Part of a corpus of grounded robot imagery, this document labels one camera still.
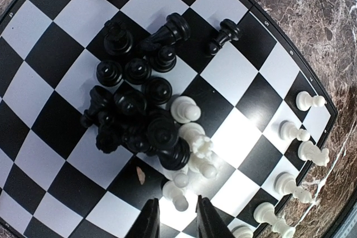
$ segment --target white chess piece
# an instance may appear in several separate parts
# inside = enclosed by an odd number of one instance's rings
[[[296,96],[296,106],[301,111],[307,111],[310,107],[322,107],[325,105],[323,96],[311,96],[308,92],[302,91]]]
[[[188,142],[191,151],[199,158],[212,153],[213,142],[205,135],[205,131],[198,123],[187,123],[178,130],[178,135]]]
[[[327,148],[320,150],[318,146],[309,140],[300,144],[297,154],[303,161],[310,160],[317,166],[326,167],[330,161],[329,152]]]
[[[170,181],[173,181],[178,188],[185,188],[189,184],[189,177],[187,175],[188,171],[188,165],[185,165],[183,168],[177,171],[162,168],[163,175]]]
[[[313,198],[309,191],[297,186],[295,178],[289,173],[281,174],[275,182],[275,190],[281,195],[290,195],[302,203],[312,203]]]
[[[274,214],[274,206],[271,203],[261,203],[254,210],[254,219],[258,223],[268,223],[272,225],[272,231],[281,234],[282,238],[292,238],[296,229],[288,226],[283,218],[278,218]]]
[[[175,99],[170,108],[172,117],[181,124],[196,121],[201,117],[201,109],[187,96]]]
[[[205,178],[215,178],[218,173],[209,158],[199,158],[193,153],[187,165],[191,171],[201,173]]]
[[[186,211],[189,203],[185,197],[186,189],[178,188],[172,181],[168,181],[162,188],[162,195],[172,201],[175,208],[180,211]]]
[[[293,122],[285,122],[280,127],[280,137],[284,140],[297,139],[306,142],[310,139],[310,134],[307,130],[298,129]]]

